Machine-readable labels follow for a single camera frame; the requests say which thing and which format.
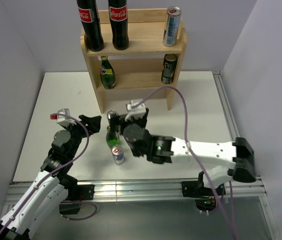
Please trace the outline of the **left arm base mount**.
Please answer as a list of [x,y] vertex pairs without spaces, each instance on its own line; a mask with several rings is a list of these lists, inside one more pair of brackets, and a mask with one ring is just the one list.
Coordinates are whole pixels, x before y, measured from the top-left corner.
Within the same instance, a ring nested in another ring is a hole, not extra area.
[[[85,185],[76,185],[69,190],[68,197],[65,201],[68,202],[82,202],[82,201],[91,201],[94,196],[93,184]],[[81,209],[80,204],[71,203],[71,204],[60,204],[59,212],[62,215],[76,215]]]

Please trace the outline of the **silver blue can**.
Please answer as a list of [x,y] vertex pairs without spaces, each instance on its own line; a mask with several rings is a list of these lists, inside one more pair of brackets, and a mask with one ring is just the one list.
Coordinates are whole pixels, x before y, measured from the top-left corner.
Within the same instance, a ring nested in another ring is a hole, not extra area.
[[172,47],[176,44],[182,11],[179,7],[167,8],[163,34],[163,44]]
[[121,145],[114,145],[112,148],[111,148],[111,153],[112,153],[112,156],[113,156],[113,159],[114,159],[114,162],[118,165],[124,163],[125,161],[125,157],[124,157],[124,151],[123,151],[123,148]]

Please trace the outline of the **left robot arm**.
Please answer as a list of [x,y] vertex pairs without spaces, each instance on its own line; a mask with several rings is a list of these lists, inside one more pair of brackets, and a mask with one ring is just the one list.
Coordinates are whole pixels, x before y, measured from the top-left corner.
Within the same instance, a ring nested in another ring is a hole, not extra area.
[[31,186],[0,219],[0,240],[31,239],[60,203],[78,195],[77,179],[67,173],[82,155],[77,153],[82,140],[100,131],[101,116],[80,115],[75,119],[65,108],[50,118],[63,129],[55,133],[47,158]]

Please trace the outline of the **green glass bottle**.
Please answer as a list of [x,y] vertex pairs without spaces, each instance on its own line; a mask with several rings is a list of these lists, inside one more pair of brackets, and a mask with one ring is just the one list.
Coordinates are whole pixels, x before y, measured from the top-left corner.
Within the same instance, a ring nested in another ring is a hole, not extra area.
[[108,125],[106,133],[106,143],[111,148],[114,145],[121,145],[121,140],[116,127]]
[[116,85],[115,71],[108,56],[101,56],[100,79],[106,89],[113,89]]

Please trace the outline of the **black yellow can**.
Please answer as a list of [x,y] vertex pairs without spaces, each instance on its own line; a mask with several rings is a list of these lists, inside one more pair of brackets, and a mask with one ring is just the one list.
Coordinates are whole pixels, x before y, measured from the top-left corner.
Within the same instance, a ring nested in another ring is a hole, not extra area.
[[171,84],[174,80],[178,57],[175,54],[166,54],[163,60],[161,82]]
[[111,128],[119,130],[119,113],[115,110],[110,110],[107,113],[107,120]]

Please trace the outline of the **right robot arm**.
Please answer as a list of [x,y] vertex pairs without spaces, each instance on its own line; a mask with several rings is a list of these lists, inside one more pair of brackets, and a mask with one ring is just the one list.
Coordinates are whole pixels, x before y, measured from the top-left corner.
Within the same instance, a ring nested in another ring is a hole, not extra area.
[[109,125],[124,137],[133,156],[145,157],[154,164],[184,163],[196,156],[202,165],[213,165],[213,169],[199,176],[197,189],[203,195],[231,180],[241,183],[256,181],[254,150],[245,138],[214,143],[186,142],[178,137],[152,135],[145,128],[148,112],[120,115],[111,110],[107,113]]

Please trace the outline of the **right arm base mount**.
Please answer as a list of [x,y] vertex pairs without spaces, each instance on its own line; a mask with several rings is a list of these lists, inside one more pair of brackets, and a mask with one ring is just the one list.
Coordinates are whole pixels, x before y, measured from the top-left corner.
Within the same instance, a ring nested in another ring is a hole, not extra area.
[[217,198],[210,188],[200,184],[198,180],[182,181],[182,195],[184,198],[193,198],[200,214],[210,214],[217,209]]

